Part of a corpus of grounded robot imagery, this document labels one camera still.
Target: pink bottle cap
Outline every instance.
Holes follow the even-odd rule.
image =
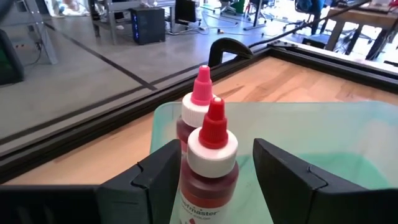
[[[198,106],[209,105],[210,100],[213,98],[211,88],[210,67],[202,65],[199,68],[198,76],[193,83],[191,102]]]

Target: black metal frame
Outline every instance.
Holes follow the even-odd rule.
[[[238,56],[233,60],[221,63],[220,57],[223,52],[231,52]],[[398,74],[396,73],[312,52],[280,41],[273,42],[253,53],[246,46],[233,39],[217,40],[211,47],[209,57],[211,77],[215,82],[266,57],[276,57],[363,85],[398,93]],[[153,91],[138,100],[120,106],[101,116],[87,119],[85,122],[47,139],[25,146],[9,154],[0,155],[0,183],[15,178],[44,162],[61,156],[134,119],[140,118],[154,111],[163,103],[181,98],[184,94],[191,91],[194,78],[186,78],[161,90]]]

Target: black floor stripe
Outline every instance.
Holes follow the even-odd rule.
[[[169,80],[169,79],[171,79],[171,78],[177,77],[177,76],[182,75],[182,74],[184,74],[184,73],[187,73],[187,72],[189,72],[189,71],[191,71],[191,70],[194,70],[194,69],[196,69],[196,68],[199,68],[199,67],[201,67],[202,65],[207,65],[207,62],[202,62],[202,63],[199,63],[199,64],[197,64],[197,65],[194,65],[194,66],[191,66],[191,67],[189,67],[189,68],[186,68],[186,69],[184,69],[184,70],[181,70],[181,71],[179,71],[179,72],[175,72],[175,73],[173,73],[173,74],[166,75],[165,77],[162,77],[162,78],[160,78],[160,79],[156,79],[155,81],[151,82],[150,84],[151,84],[151,85],[160,84],[160,83],[162,83],[162,82],[164,82],[164,81],[167,81],[167,80]]]
[[[132,90],[128,90],[128,91],[125,91],[123,93],[120,93],[120,94],[117,94],[117,95],[114,95],[114,96],[110,96],[109,98],[106,98],[106,99],[103,99],[103,100],[101,100],[99,102],[93,103],[92,105],[85,106],[83,108],[80,108],[78,110],[72,111],[72,112],[67,113],[65,115],[59,116],[58,118],[54,118],[54,119],[51,119],[51,120],[46,121],[44,123],[38,124],[36,126],[33,126],[31,128],[27,128],[27,129],[25,129],[23,131],[19,131],[19,132],[14,133],[14,134],[12,134],[10,136],[7,136],[7,137],[4,137],[4,138],[0,139],[0,145],[5,144],[5,143],[10,142],[10,141],[13,141],[15,139],[19,139],[19,138],[21,138],[21,137],[23,137],[25,135],[28,135],[28,134],[34,133],[36,131],[39,131],[41,129],[47,128],[47,127],[49,127],[49,126],[51,126],[53,124],[57,124],[57,123],[59,123],[61,121],[64,121],[66,119],[69,119],[69,118],[74,117],[76,115],[79,115],[81,113],[87,112],[89,110],[92,110],[94,108],[97,108],[99,106],[105,105],[105,104],[110,103],[110,102],[112,102],[114,100],[117,100],[117,99],[122,98],[124,96],[128,96],[128,95],[133,94],[133,93],[135,93],[135,92],[137,92],[139,90],[144,90],[144,89],[146,89],[144,86],[140,86],[140,87],[134,88]]]
[[[105,56],[99,54],[98,52],[95,52],[94,50],[91,50],[90,48],[88,48],[87,46],[83,45],[82,43],[80,43],[79,41],[75,40],[74,38],[64,34],[62,31],[54,28],[53,26],[51,26],[50,24],[46,24],[45,25],[54,30],[55,32],[58,32],[59,34],[61,34],[64,38],[66,38],[67,40],[69,40],[70,42],[74,43],[75,45],[79,46],[81,49],[87,51],[88,53],[94,55],[95,57],[101,59],[102,61],[106,62],[107,64],[109,64],[110,66],[116,68],[117,70],[119,70],[120,72],[123,72],[125,75],[131,77],[132,79],[134,79],[135,81],[137,81],[138,83],[140,83],[141,85],[143,85],[145,88],[148,88],[150,90],[156,90],[156,88],[149,84],[148,82],[146,82],[145,80],[143,80],[142,78],[138,77],[136,74],[130,72],[129,70],[123,68],[122,66],[116,64],[115,62],[111,61],[110,59],[106,58]]]

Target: bottle nozzle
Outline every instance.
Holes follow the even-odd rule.
[[[220,149],[228,143],[225,103],[219,97],[210,101],[209,110],[199,132],[199,142],[209,149]]]
[[[193,83],[191,102],[198,106],[206,106],[209,105],[212,97],[213,92],[210,78],[210,67],[202,65],[199,68],[198,76]]]

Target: gray floor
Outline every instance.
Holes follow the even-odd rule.
[[[217,15],[205,16],[209,26],[231,27],[237,21],[226,19],[218,20]],[[0,152],[26,144],[31,140],[43,138],[55,130],[62,130],[65,126],[79,122],[93,112],[100,113],[108,110],[109,106],[103,105],[95,110],[83,110],[84,114],[73,114],[76,110],[87,108],[90,105],[107,98],[120,95],[126,91],[141,86],[133,78],[120,72],[87,50],[77,46],[73,40],[90,50],[106,57],[122,68],[137,75],[141,79],[153,83],[156,88],[162,88],[183,78],[192,76],[196,69],[187,68],[198,65],[208,60],[211,44],[221,37],[231,37],[245,44],[257,42],[266,37],[260,33],[279,33],[281,26],[270,23],[265,29],[243,31],[249,22],[241,22],[235,28],[224,28],[225,32],[240,34],[218,35],[216,29],[210,29],[202,34],[186,33],[182,35],[168,35],[164,43],[138,46],[129,40],[128,36],[119,38],[119,45],[113,45],[110,33],[101,30],[101,38],[94,37],[89,17],[69,17],[66,19],[51,19],[47,21],[56,31],[47,29],[51,41],[57,51],[59,63],[49,65],[45,54],[41,55],[39,62],[25,68],[25,81],[11,86],[0,88],[1,129],[0,142],[7,142],[0,146]],[[25,28],[6,29],[11,40],[22,38]],[[38,51],[32,47],[18,49],[17,53],[23,64],[32,63],[38,56]],[[186,70],[185,73],[164,82],[156,80],[170,74]],[[123,95],[118,103],[124,103],[136,97],[149,93],[150,90],[142,88],[132,95]],[[41,125],[51,120],[66,116],[66,120],[58,124]],[[35,133],[21,133],[27,129],[41,129]],[[8,136],[21,137],[8,141]]]

